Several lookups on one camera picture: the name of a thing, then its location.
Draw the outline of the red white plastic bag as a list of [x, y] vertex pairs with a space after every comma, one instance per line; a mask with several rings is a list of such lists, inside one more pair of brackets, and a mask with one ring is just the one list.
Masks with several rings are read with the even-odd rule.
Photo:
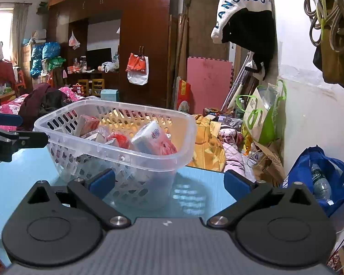
[[132, 85], [146, 85], [149, 77], [149, 57], [131, 53], [126, 72], [127, 79]]

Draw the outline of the dark purple clothing pile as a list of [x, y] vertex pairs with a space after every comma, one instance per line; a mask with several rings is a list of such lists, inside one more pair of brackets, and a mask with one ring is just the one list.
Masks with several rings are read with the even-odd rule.
[[72, 103], [69, 97], [59, 89], [46, 83], [38, 85], [23, 101], [18, 115], [23, 119], [17, 131], [32, 131], [34, 123], [45, 116]]

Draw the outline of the pink foam mat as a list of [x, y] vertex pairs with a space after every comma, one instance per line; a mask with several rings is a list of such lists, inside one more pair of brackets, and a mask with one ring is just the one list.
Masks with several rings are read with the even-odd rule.
[[205, 108], [220, 109], [230, 90], [232, 63], [212, 58], [189, 57], [187, 82], [191, 85], [191, 114]]

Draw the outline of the clear plastic water bottle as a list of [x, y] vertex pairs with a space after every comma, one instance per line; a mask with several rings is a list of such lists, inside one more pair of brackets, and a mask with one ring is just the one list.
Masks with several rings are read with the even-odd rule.
[[313, 194], [316, 199], [326, 201], [327, 203], [332, 202], [331, 186], [321, 168], [316, 163], [311, 166], [311, 177], [313, 181]]

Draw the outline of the orange yellow blanket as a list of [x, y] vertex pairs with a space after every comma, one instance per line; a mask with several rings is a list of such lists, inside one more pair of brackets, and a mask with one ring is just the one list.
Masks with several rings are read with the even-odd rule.
[[196, 141], [193, 159], [189, 167], [222, 172], [226, 164], [225, 150], [219, 140], [221, 123], [214, 121], [213, 115], [194, 115], [196, 121]]

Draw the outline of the dark red wooden wardrobe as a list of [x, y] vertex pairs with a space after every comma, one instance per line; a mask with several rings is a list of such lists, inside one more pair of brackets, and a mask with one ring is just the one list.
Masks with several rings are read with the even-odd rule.
[[[118, 72], [92, 77], [118, 89], [123, 102], [168, 107], [173, 85], [178, 0], [64, 0], [49, 6], [47, 38], [61, 46], [65, 67], [86, 57], [97, 69], [107, 55], [119, 56]], [[148, 58], [148, 82], [134, 85], [127, 78], [131, 54]]]

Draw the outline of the red white tissue pack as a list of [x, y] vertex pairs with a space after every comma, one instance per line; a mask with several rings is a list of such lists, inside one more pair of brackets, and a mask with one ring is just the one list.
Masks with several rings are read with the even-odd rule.
[[143, 126], [132, 138], [134, 150], [149, 155], [172, 155], [177, 153], [176, 147], [156, 121]]

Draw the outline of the pink wrapped small packet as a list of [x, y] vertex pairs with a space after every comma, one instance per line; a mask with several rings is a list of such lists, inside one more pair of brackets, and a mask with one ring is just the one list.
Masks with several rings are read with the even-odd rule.
[[94, 131], [98, 128], [100, 120], [96, 117], [82, 114], [78, 120], [74, 136], [82, 137], [83, 135]]

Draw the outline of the white black hanging garment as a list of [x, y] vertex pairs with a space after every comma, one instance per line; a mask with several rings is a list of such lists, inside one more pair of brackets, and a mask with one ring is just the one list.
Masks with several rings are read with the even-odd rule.
[[266, 77], [275, 50], [272, 0], [219, 0], [214, 44], [231, 42], [253, 53], [248, 71]]

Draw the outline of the red ball in plastic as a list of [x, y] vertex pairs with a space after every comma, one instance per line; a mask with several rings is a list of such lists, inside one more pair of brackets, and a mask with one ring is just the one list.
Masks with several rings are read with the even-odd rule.
[[120, 132], [113, 132], [106, 138], [106, 144], [118, 148], [130, 149], [130, 139]]

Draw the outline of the window curtain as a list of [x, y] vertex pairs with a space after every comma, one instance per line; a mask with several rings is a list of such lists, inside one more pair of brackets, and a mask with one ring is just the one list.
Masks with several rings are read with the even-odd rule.
[[11, 27], [12, 62], [19, 66], [22, 62], [22, 43], [25, 36], [26, 23], [30, 4], [15, 3]]

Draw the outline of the blue fabric shopping bag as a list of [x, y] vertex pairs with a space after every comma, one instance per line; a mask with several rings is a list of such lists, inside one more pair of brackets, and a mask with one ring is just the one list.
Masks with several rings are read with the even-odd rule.
[[302, 182], [327, 216], [344, 204], [344, 162], [327, 157], [319, 146], [309, 147], [298, 157], [281, 187]]

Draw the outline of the white plastic laundry basket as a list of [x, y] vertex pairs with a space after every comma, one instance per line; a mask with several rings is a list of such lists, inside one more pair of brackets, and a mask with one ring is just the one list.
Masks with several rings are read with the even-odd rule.
[[[177, 152], [152, 155], [135, 147], [120, 148], [86, 139], [80, 131], [82, 118], [94, 117], [107, 134], [132, 139], [150, 122], [170, 137]], [[82, 99], [44, 115], [34, 130], [49, 137], [48, 151], [64, 182], [91, 179], [106, 169], [115, 172], [116, 183], [108, 198], [138, 209], [163, 207], [171, 195], [177, 170], [193, 158], [196, 122], [184, 112], [100, 99]]]

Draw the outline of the green white shopping bag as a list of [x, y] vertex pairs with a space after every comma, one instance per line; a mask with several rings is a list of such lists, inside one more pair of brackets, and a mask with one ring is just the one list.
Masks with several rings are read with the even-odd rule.
[[244, 113], [244, 125], [255, 142], [269, 146], [283, 139], [286, 98], [287, 89], [283, 80], [278, 80], [275, 85], [259, 85], [252, 95], [237, 96], [237, 108]]

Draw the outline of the brown wooden door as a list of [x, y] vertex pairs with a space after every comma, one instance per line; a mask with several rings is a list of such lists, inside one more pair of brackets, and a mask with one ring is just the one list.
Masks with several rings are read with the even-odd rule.
[[211, 32], [216, 25], [219, 0], [183, 0], [183, 13], [188, 17], [188, 56], [229, 59], [229, 44], [214, 44]]

